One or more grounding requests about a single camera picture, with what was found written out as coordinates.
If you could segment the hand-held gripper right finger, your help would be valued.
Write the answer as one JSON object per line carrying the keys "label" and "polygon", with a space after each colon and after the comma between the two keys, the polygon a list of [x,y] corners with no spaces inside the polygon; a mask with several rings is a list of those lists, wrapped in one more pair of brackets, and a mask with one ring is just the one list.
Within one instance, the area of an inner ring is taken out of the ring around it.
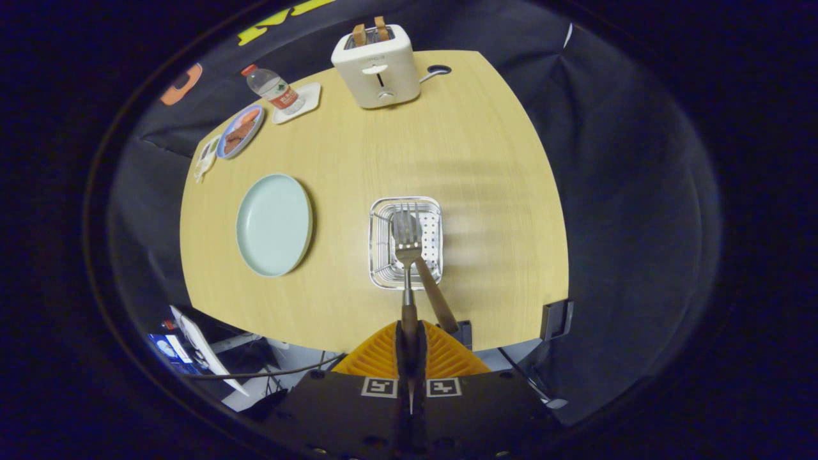
{"label": "hand-held gripper right finger", "polygon": [[517,366],[489,370],[422,321],[409,402],[409,454],[420,459],[538,459],[564,439],[549,399]]}

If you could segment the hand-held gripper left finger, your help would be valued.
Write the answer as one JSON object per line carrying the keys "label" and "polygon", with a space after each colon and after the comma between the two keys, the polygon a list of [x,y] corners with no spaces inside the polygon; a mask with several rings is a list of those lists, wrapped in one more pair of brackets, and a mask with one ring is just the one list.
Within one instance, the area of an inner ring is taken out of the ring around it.
{"label": "hand-held gripper left finger", "polygon": [[310,458],[407,458],[410,387],[401,352],[395,321],[333,369],[307,373],[264,419],[264,433]]}

